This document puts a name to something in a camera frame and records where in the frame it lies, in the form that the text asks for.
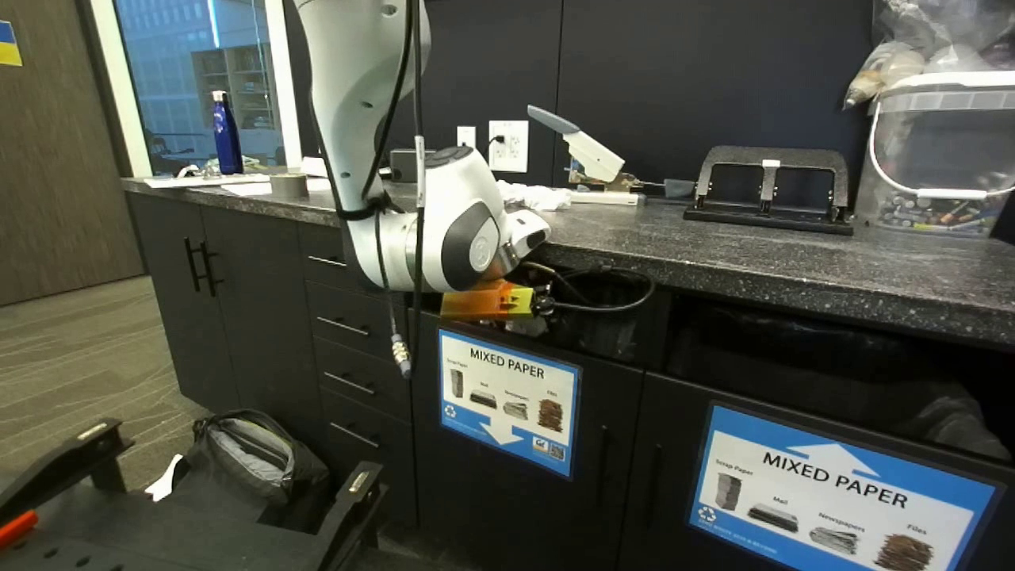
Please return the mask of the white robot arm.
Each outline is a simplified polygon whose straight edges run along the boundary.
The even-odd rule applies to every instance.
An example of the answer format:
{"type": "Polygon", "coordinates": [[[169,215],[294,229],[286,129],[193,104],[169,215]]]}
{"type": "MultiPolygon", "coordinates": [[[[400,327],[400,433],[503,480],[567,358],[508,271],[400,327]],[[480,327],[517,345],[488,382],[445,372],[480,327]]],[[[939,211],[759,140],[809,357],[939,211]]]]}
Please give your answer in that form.
{"type": "Polygon", "coordinates": [[[391,120],[428,66],[426,0],[292,5],[328,179],[360,271],[385,291],[476,291],[508,280],[547,244],[548,222],[508,207],[480,148],[432,148],[415,129],[413,195],[379,192],[391,120]]]}

